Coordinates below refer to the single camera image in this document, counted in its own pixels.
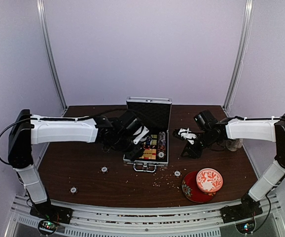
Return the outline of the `red playing card box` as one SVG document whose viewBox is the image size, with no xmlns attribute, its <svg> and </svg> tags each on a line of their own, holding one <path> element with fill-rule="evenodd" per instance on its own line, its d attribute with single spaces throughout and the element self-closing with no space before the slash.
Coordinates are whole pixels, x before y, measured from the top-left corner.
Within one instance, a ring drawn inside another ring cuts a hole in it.
<svg viewBox="0 0 285 237">
<path fill-rule="evenodd" d="M 156 149 L 145 149 L 143 155 L 140 159 L 143 160 L 156 160 L 157 158 L 157 150 Z"/>
</svg>

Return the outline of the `aluminium poker case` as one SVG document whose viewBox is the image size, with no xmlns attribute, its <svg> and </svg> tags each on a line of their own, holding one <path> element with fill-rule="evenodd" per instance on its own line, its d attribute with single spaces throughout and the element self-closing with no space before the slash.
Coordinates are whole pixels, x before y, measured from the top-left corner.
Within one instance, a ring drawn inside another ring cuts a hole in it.
<svg viewBox="0 0 285 237">
<path fill-rule="evenodd" d="M 134 112 L 143 121 L 144 125 L 149 129 L 148 135 L 160 132 L 166 133 L 166 156 L 164 159 L 143 160 L 138 158 L 135 161 L 125 159 L 126 164 L 130 164 L 134 171 L 154 173 L 158 167 L 167 167 L 169 163 L 169 123 L 172 110 L 172 100 L 170 98 L 151 98 L 151 97 L 134 97 L 130 96 L 126 100 L 127 108 Z M 141 143 L 145 149 L 157 149 L 156 146 L 147 146 L 146 140 Z"/>
</svg>

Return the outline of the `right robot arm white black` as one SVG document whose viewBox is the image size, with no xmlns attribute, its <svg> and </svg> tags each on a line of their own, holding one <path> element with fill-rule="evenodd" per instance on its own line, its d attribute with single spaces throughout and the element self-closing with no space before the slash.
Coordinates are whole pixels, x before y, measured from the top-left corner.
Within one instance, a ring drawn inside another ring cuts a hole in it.
<svg viewBox="0 0 285 237">
<path fill-rule="evenodd" d="M 205 110 L 194 120 L 201 129 L 200 133 L 183 128 L 176 131 L 177 137 L 186 141 L 182 154 L 188 157 L 200 158 L 203 149 L 218 142 L 234 144 L 242 140 L 247 152 L 256 145 L 255 154 L 249 154 L 250 158 L 268 157 L 269 149 L 273 148 L 272 163 L 241 198 L 238 206 L 240 217 L 248 218 L 256 211 L 259 201 L 285 178 L 285 114 L 270 118 L 235 116 L 218 121 L 209 110 Z"/>
</svg>

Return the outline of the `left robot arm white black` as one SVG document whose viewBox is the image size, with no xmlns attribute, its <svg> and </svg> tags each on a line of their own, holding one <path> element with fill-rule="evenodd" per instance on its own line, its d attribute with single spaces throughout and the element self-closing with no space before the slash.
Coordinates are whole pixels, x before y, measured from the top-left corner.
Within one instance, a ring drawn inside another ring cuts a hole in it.
<svg viewBox="0 0 285 237">
<path fill-rule="evenodd" d="M 0 133 L 0 161 L 11 166 L 22 181 L 33 208 L 51 219 L 56 209 L 50 201 L 32 157 L 32 145 L 52 142 L 98 143 L 122 152 L 130 160 L 144 153 L 142 139 L 149 133 L 138 112 L 122 109 L 119 117 L 107 112 L 84 117 L 43 117 L 23 109 L 17 120 Z"/>
</svg>

